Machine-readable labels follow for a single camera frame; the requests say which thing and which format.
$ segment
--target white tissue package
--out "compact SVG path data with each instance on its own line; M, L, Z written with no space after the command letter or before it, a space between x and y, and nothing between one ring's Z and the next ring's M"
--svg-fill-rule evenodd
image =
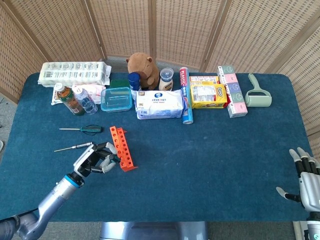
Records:
M138 91L135 98L135 111L138 119L181 118L184 100L181 90Z
M110 85L111 66L103 61L45 62L42 65L38 84L54 87L62 83L72 85L96 84Z

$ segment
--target wicker room divider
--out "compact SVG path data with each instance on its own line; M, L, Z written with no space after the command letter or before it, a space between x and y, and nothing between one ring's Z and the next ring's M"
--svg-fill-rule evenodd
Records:
M0 22L0 93L16 104L47 61L146 52L202 72L231 64L291 79L320 158L318 0L3 0Z

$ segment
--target screwdriver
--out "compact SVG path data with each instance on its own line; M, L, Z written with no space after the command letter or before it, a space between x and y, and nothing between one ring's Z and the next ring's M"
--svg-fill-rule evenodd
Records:
M54 150L54 152L59 152L59 151L63 151L63 150L67 150L67 149L79 149L79 148L84 148L84 147L88 147L91 144L93 144L92 142L86 142L86 143L81 143L81 144L77 144L71 147L67 147L67 148L63 148L63 149L59 149L59 150Z
M59 130L78 130L87 135L95 135L103 131L102 126L99 125L88 125L80 128L59 128Z

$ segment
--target small blue bottle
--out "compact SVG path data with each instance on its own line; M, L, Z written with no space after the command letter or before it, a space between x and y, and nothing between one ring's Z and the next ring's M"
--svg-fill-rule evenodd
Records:
M75 99L83 107L87 114L95 114L98 111L98 107L92 100L91 96L87 90L83 89L81 86L76 86L72 88L74 92Z

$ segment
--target blue container lid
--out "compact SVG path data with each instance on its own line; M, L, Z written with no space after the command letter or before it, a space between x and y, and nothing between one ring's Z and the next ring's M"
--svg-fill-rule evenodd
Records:
M101 110L109 113L128 111L132 108L129 87L115 87L101 92Z

